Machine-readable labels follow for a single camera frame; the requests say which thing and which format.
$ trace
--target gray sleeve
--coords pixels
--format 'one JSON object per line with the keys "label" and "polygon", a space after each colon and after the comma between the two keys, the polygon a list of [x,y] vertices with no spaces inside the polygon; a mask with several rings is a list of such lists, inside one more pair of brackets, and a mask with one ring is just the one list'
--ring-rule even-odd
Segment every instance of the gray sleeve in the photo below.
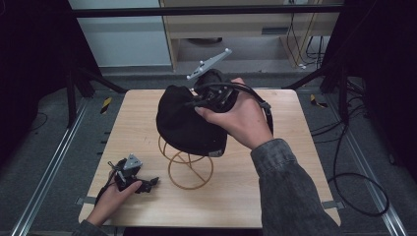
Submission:
{"label": "gray sleeve", "polygon": [[260,177],[264,236],[341,235],[286,141],[269,141],[253,149],[251,156]]}
{"label": "gray sleeve", "polygon": [[83,220],[72,236],[107,236],[107,234],[95,225]]}

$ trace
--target wooden table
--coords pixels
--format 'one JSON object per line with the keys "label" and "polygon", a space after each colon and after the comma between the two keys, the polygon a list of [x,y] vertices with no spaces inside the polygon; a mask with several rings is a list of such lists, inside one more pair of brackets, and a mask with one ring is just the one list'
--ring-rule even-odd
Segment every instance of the wooden table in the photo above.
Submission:
{"label": "wooden table", "polygon": [[[222,157],[212,158],[213,174],[206,185],[197,190],[184,190],[173,184],[168,176],[169,160],[159,151],[159,133],[155,123],[157,105],[163,92],[162,89],[148,89],[126,93],[88,195],[96,197],[106,183],[110,170],[107,162],[116,164],[130,153],[144,164],[137,176],[145,180],[159,177],[159,183],[150,193],[132,196],[106,224],[261,228],[258,175],[250,151],[233,138],[228,137]],[[257,93],[272,107],[275,137],[288,141],[300,165],[313,178],[322,202],[332,201],[296,92],[257,89]],[[193,167],[203,178],[209,176],[207,158],[193,164]],[[182,185],[202,183],[184,164],[173,163],[171,170],[174,179]],[[84,204],[79,221],[85,219],[92,208],[93,205]],[[326,212],[340,224],[335,208]]]}

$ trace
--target right hand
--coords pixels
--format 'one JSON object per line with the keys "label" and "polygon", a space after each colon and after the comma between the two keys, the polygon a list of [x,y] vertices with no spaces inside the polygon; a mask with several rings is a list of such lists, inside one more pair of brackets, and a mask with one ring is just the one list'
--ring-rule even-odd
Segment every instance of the right hand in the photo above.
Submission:
{"label": "right hand", "polygon": [[[241,78],[232,82],[244,84]],[[203,107],[196,107],[196,111],[208,122],[225,129],[247,148],[254,149],[273,139],[263,110],[246,92],[239,92],[233,108],[225,113],[215,113]]]}

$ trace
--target black fabric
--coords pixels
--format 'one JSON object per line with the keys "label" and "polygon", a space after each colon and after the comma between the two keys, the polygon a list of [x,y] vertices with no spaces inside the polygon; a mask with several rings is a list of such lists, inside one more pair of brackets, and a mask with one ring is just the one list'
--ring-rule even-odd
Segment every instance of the black fabric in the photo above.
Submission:
{"label": "black fabric", "polygon": [[186,87],[169,86],[158,104],[156,128],[165,141],[178,150],[195,155],[222,156],[227,132],[207,122],[185,105],[193,94]]}

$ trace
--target floor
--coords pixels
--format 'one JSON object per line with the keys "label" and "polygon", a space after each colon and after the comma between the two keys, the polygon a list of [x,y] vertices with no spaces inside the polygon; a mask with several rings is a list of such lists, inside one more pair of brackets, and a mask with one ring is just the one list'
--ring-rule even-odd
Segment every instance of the floor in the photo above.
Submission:
{"label": "floor", "polygon": [[[317,51],[318,41],[312,43],[311,52]],[[200,60],[221,53],[224,48],[230,48],[233,53],[217,67],[228,77],[243,77],[248,85],[255,88],[281,88],[303,78],[316,70],[313,64],[306,69],[290,66],[288,57],[283,50],[279,38],[224,38],[219,43],[207,39],[182,40],[178,55],[178,67],[173,72],[144,73],[131,77],[107,77],[108,80],[129,89],[163,89],[170,84],[189,85],[186,75],[193,72]],[[321,79],[317,78],[298,90],[300,103],[312,131],[317,134],[318,128],[337,122],[337,112],[334,110],[335,93],[321,94],[317,85]],[[118,108],[123,101],[123,94],[117,94],[106,87],[94,84],[96,95],[94,98],[84,99],[78,95],[78,106],[86,106],[80,128],[75,131],[70,145],[61,148],[60,142],[65,136],[67,122],[67,104],[65,91],[58,90],[46,96],[39,103],[39,115],[33,121],[32,131],[16,150],[13,163],[5,170],[0,180],[0,235],[8,235],[16,225],[19,217],[30,202],[41,182],[48,164],[53,160],[55,151],[61,148],[63,157],[56,162],[60,167],[53,173],[48,191],[35,209],[36,217],[30,222],[30,233],[37,235],[68,235],[78,224],[78,214],[81,207],[75,204],[78,197],[84,197],[89,189],[100,155],[104,151],[108,132],[117,116]],[[318,102],[328,105],[324,108],[312,104],[311,94]],[[112,103],[106,114],[99,114],[102,102],[108,96]],[[351,107],[360,106],[360,99],[351,101]],[[406,229],[408,235],[417,235],[417,186],[404,168],[389,164],[384,142],[366,117],[366,108],[360,107],[351,118],[350,132],[339,149],[337,171],[361,172],[368,167],[380,183],[383,183],[391,200],[393,213],[399,223]],[[320,156],[325,174],[331,176],[334,153],[341,130],[334,129],[323,135],[314,136],[314,141]],[[361,162],[358,155],[366,156],[366,163]],[[375,207],[378,192],[362,179],[340,179],[343,194],[359,208],[376,212]],[[333,185],[330,185],[334,198],[342,202]],[[406,235],[392,232],[387,227],[387,216],[370,217],[347,206],[339,211],[342,218],[341,228],[346,235]],[[105,228],[112,233],[112,228]]]}

